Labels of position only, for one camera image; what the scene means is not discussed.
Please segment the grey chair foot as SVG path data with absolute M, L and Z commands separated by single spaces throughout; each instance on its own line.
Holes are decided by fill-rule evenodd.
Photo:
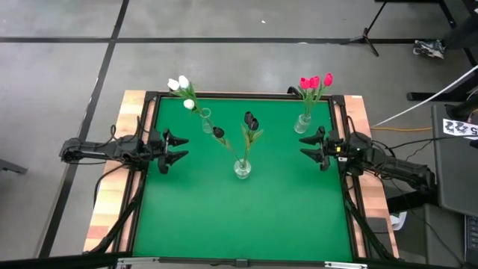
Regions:
M 25 174 L 28 169 L 17 164 L 11 163 L 9 161 L 5 161 L 0 159 L 0 170 L 2 171 L 10 171 L 18 174 Z

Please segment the grey cabinet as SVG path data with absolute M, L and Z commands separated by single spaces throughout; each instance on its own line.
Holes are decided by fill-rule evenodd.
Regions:
M 452 119 L 443 105 L 432 106 L 435 171 L 441 207 L 478 217 L 478 140 L 443 133 L 443 119 Z

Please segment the clear glass bottle vase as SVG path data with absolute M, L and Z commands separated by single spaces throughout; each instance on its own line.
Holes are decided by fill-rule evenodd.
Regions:
M 311 124 L 311 115 L 310 114 L 300 114 L 294 125 L 294 131 L 298 134 L 303 134 L 308 130 L 308 127 Z

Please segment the clear round glass vase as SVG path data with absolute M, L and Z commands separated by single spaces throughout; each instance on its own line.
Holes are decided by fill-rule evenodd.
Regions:
M 236 161 L 234 164 L 234 172 L 239 179 L 246 179 L 249 176 L 251 169 L 252 166 L 250 162 L 243 158 Z

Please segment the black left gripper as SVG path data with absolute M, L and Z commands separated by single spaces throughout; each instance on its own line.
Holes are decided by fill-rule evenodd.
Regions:
M 142 139 L 144 134 L 148 134 L 147 142 L 144 142 Z M 169 146 L 180 146 L 189 142 L 187 138 L 176 137 L 169 129 L 164 130 L 163 138 Z M 150 131 L 142 129 L 141 136 L 138 138 L 137 154 L 140 158 L 138 167 L 146 168 L 150 161 L 158 158 L 158 169 L 160 173 L 167 174 L 171 166 L 189 153 L 188 151 L 179 151 L 161 154 L 163 149 L 164 142 L 161 139 L 160 132 L 155 129 Z

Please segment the person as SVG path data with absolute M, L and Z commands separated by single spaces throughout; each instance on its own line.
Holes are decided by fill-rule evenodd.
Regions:
M 470 15 L 464 22 L 444 35 L 445 49 L 478 47 L 478 15 Z

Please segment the white number tag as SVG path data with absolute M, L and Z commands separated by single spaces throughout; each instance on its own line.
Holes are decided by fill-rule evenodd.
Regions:
M 446 135 L 478 140 L 478 125 L 449 119 L 443 119 L 442 123 Z

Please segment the pink artificial tulip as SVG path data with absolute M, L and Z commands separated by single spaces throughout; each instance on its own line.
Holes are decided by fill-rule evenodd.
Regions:
M 305 106 L 305 113 L 307 117 L 310 116 L 310 102 L 311 102 L 311 81 L 309 78 L 301 78 L 299 80 L 298 91 Z
M 326 93 L 326 91 L 332 86 L 333 84 L 333 75 L 329 72 L 325 75 L 324 78 L 320 79 L 320 92 L 318 93 L 319 98 L 315 102 L 314 105 L 318 103 L 322 95 Z
M 320 77 L 319 76 L 311 77 L 310 81 L 311 81 L 311 89 L 309 91 L 311 92 L 311 102 L 310 102 L 310 114 L 311 114 L 311 109 L 314 107 L 315 102 L 319 98 L 318 93 L 320 92 Z

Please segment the grey computer case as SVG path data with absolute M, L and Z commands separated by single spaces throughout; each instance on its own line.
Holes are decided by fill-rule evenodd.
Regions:
M 414 208 L 395 233 L 407 262 L 457 268 L 465 263 L 465 217 L 434 205 Z

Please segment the white artificial tulip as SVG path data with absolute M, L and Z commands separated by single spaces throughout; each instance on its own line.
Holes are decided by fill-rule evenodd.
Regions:
M 199 103 L 192 83 L 184 75 L 179 76 L 178 93 L 180 94 L 180 97 L 182 97 L 184 100 L 194 99 Z
M 170 78 L 167 82 L 167 86 L 171 92 L 172 95 L 180 97 L 180 94 L 178 93 L 179 89 L 179 78 L 177 80 Z
M 191 111 L 192 113 L 197 113 L 200 115 L 204 114 L 203 108 L 199 105 L 199 103 L 194 99 L 186 99 L 183 101 L 183 106 Z

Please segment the white floor object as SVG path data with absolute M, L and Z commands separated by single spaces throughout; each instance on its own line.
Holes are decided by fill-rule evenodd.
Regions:
M 406 211 L 402 211 L 400 213 L 390 213 L 391 226 L 394 231 L 402 229 L 404 223 L 406 222 L 406 216 Z

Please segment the clear glass flask vase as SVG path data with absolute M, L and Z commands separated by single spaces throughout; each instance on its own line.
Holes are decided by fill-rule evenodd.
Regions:
M 206 134 L 212 133 L 214 124 L 211 119 L 211 109 L 203 108 L 201 118 L 202 118 L 202 130 L 204 131 L 204 133 Z

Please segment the person's shoe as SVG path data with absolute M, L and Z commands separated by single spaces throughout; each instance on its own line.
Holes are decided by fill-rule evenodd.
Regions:
M 412 53 L 430 58 L 444 59 L 445 46 L 440 40 L 416 40 Z

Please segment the black tripod stand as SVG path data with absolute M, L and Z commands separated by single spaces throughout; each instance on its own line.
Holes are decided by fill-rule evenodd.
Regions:
M 362 34 L 357 36 L 357 37 L 354 37 L 354 38 L 350 38 L 348 40 L 345 40 L 344 42 L 341 43 L 341 45 L 349 45 L 349 44 L 367 44 L 369 47 L 370 47 L 370 50 L 372 51 L 372 53 L 376 56 L 376 57 L 379 57 L 379 53 L 378 51 L 376 50 L 375 46 L 373 45 L 371 39 L 368 37 L 369 35 L 369 32 L 371 30 L 371 28 L 375 25 L 377 19 L 379 18 L 381 12 L 383 11 L 383 9 L 385 8 L 386 4 L 388 3 L 388 0 L 378 0 L 378 2 L 381 2 L 382 5 L 380 7 L 380 9 L 377 11 L 375 17 L 372 19 L 371 23 L 369 24 L 369 26 L 365 27 Z

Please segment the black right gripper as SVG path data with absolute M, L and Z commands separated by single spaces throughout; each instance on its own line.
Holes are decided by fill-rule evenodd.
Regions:
M 318 163 L 321 171 L 328 170 L 331 157 L 337 160 L 339 156 L 348 157 L 347 162 L 345 162 L 348 166 L 358 165 L 359 150 L 357 147 L 357 134 L 357 132 L 353 132 L 345 138 L 340 138 L 338 131 L 329 131 L 328 137 L 325 139 L 325 155 L 322 149 L 301 149 L 300 152 Z M 324 136 L 325 128 L 319 126 L 314 135 L 300 138 L 299 142 L 316 145 L 317 143 L 323 143 Z

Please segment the silver metal bracket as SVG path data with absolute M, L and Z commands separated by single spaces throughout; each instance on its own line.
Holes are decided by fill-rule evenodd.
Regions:
M 349 262 L 324 262 L 325 268 L 331 269 L 368 269 L 368 265 Z
M 120 268 L 127 268 L 132 265 L 146 265 L 159 263 L 159 257 L 127 257 L 117 259 L 116 266 Z

